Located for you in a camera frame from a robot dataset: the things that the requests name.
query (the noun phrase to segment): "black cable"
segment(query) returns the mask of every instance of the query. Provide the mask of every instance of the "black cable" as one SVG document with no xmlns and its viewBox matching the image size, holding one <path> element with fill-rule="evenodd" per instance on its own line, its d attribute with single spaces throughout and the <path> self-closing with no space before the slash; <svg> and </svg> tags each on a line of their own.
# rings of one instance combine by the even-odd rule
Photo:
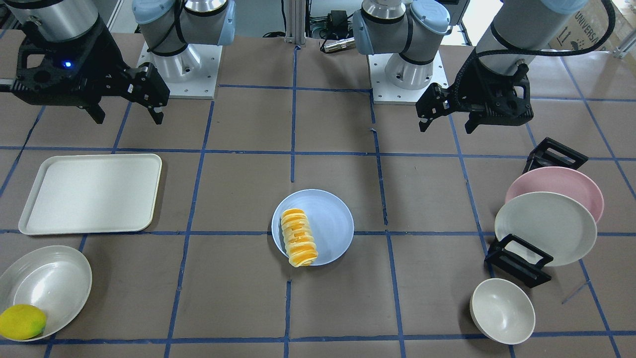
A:
<svg viewBox="0 0 636 358">
<path fill-rule="evenodd" d="M 282 24 L 287 32 L 287 18 L 285 17 L 285 0 L 280 0 L 280 12 L 282 13 Z"/>
<path fill-rule="evenodd" d="M 285 37 L 285 33 L 282 31 L 273 31 L 273 32 L 268 32 L 264 34 L 263 37 L 264 38 L 280 38 L 280 37 Z"/>
<path fill-rule="evenodd" d="M 168 31 L 166 31 L 165 35 L 163 35 L 163 37 L 161 38 L 161 40 L 159 40 L 153 47 L 148 48 L 146 51 L 147 52 L 152 52 L 154 51 L 157 47 L 159 47 L 159 45 L 161 45 L 165 39 L 168 38 L 168 36 L 170 35 L 170 33 L 172 32 L 172 30 L 175 28 L 175 26 L 179 23 L 179 17 L 181 16 L 181 12 L 183 11 L 183 8 L 186 7 L 186 0 L 182 0 L 181 1 L 181 5 L 178 6 L 177 9 L 177 4 L 174 5 L 174 20 L 172 21 L 172 25 L 170 25 L 170 27 L 168 28 Z"/>
<path fill-rule="evenodd" d="M 457 104 L 457 106 L 462 111 L 470 111 L 468 106 L 465 106 L 463 103 L 459 101 L 459 84 L 464 77 L 464 73 L 468 69 L 473 61 L 480 57 L 490 56 L 490 55 L 528 55 L 528 56 L 547 56 L 547 57 L 567 57 L 567 56 L 578 56 L 588 54 L 597 48 L 601 47 L 605 41 L 609 38 L 609 36 L 614 31 L 614 26 L 616 26 L 616 13 L 614 12 L 614 8 L 612 7 L 611 0 L 600 0 L 607 12 L 607 30 L 605 34 L 596 42 L 594 45 L 584 48 L 581 50 L 572 50 L 566 52 L 550 52 L 550 51 L 542 51 L 542 50 L 489 50 L 480 53 L 476 53 L 475 51 L 471 52 L 471 55 L 468 56 L 466 62 L 462 65 L 462 67 L 457 72 L 457 76 L 455 77 L 455 83 L 452 85 L 452 94 L 453 100 Z"/>
<path fill-rule="evenodd" d="M 345 22 L 349 23 L 349 19 L 350 19 L 353 15 L 354 15 L 354 13 L 352 13 L 352 14 L 351 14 L 351 15 L 349 15 L 349 16 L 347 16 L 347 18 L 346 18 L 346 19 L 341 20 L 341 21 L 340 21 L 340 23 L 339 23 L 338 25 L 335 25 L 335 26 L 331 29 L 331 32 L 329 32 L 327 35 L 325 35 L 325 39 L 324 39 L 324 41 L 322 42 L 322 45 L 320 45 L 320 51 L 325 52 L 325 50 L 324 50 L 324 46 L 325 46 L 325 44 L 327 43 L 327 38 L 329 37 L 329 35 L 331 35 L 331 34 L 335 33 L 335 30 L 336 30 L 337 28 L 339 28 L 339 27 L 340 27 L 340 25 L 344 24 Z"/>
</svg>

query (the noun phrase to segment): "cardboard box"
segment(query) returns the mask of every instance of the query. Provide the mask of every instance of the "cardboard box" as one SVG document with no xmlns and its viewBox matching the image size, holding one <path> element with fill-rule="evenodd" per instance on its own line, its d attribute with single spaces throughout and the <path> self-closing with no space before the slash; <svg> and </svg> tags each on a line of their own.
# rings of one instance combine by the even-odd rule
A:
<svg viewBox="0 0 636 358">
<path fill-rule="evenodd" d="M 616 12 L 616 26 L 609 39 L 598 51 L 612 51 L 634 29 L 636 24 L 636 0 L 612 0 Z M 599 0 L 590 0 L 587 5 L 577 11 L 566 25 L 560 29 L 556 38 L 550 41 L 550 48 L 555 50 L 580 50 L 596 44 L 607 30 L 607 13 Z M 636 76 L 636 48 L 632 48 L 625 56 L 625 61 Z"/>
</svg>

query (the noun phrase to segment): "lemon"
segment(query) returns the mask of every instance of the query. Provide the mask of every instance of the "lemon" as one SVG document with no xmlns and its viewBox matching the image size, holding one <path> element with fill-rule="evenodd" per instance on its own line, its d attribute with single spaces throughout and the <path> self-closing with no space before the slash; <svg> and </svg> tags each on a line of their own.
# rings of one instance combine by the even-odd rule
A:
<svg viewBox="0 0 636 358">
<path fill-rule="evenodd" d="M 42 333 L 46 315 L 30 304 L 16 304 L 0 315 L 0 334 L 10 340 L 28 340 Z"/>
</svg>

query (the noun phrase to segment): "white plate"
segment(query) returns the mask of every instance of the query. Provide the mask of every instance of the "white plate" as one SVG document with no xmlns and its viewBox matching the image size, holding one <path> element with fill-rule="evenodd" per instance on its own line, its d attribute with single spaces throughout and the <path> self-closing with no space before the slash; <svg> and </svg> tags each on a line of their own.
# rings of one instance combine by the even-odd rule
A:
<svg viewBox="0 0 636 358">
<path fill-rule="evenodd" d="M 553 192 L 531 192 L 515 197 L 499 210 L 495 235 L 501 240 L 515 234 L 554 257 L 546 266 L 567 265 L 583 258 L 594 246 L 597 226 L 592 214 L 567 196 Z M 540 257 L 511 242 L 506 250 L 531 264 Z"/>
<path fill-rule="evenodd" d="M 283 211 L 299 208 L 305 211 L 314 234 L 318 258 L 311 266 L 328 264 L 347 251 L 354 238 L 354 218 L 347 205 L 330 192 L 307 189 L 295 192 L 283 200 L 272 217 L 272 236 L 276 247 L 285 256 L 285 241 L 280 229 Z"/>
<path fill-rule="evenodd" d="M 46 314 L 46 326 L 36 341 L 64 328 L 88 299 L 93 274 L 86 257 L 68 246 L 32 251 L 0 276 L 0 312 L 14 304 L 31 304 Z"/>
<path fill-rule="evenodd" d="M 140 231 L 153 219 L 156 154 L 63 155 L 40 165 L 18 228 L 26 235 Z"/>
</svg>

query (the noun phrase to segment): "yellow fruit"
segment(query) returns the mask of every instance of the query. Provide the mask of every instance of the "yellow fruit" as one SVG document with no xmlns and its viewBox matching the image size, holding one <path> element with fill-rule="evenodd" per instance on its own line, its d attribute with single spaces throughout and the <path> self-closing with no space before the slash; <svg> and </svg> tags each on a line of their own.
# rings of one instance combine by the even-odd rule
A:
<svg viewBox="0 0 636 358">
<path fill-rule="evenodd" d="M 318 251 L 305 212 L 296 208 L 285 210 L 280 226 L 289 263 L 295 268 L 311 265 L 318 258 Z"/>
<path fill-rule="evenodd" d="M 44 331 L 46 315 L 30 304 L 16 304 L 0 315 L 0 334 L 10 340 L 28 340 Z"/>
</svg>

